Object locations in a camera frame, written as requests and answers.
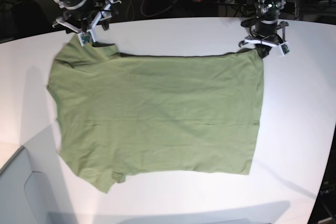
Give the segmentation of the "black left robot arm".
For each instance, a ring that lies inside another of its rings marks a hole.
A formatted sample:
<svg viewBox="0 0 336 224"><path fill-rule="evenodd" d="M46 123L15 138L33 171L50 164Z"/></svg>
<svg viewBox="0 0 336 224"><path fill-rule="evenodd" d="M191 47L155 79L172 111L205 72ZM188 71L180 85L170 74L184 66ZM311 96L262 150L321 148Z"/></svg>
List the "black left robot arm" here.
<svg viewBox="0 0 336 224"><path fill-rule="evenodd" d="M239 42L239 46L252 44L260 56L265 58L273 48L280 51L281 56L289 53L286 41L286 21L279 21L280 11L284 8L286 0L250 0L253 2L255 14L240 25L248 29L248 36Z"/></svg>

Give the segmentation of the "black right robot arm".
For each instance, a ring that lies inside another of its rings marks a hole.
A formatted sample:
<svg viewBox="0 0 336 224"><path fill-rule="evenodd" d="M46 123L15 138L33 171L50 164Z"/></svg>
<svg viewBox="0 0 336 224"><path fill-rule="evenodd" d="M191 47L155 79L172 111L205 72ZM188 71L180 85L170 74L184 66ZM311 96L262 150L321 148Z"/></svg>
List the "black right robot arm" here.
<svg viewBox="0 0 336 224"><path fill-rule="evenodd" d="M53 0L63 14L53 21L52 27L64 27L67 33L75 33L82 46L98 42L95 28L101 25L109 29L113 15L118 14L116 4L120 0Z"/></svg>

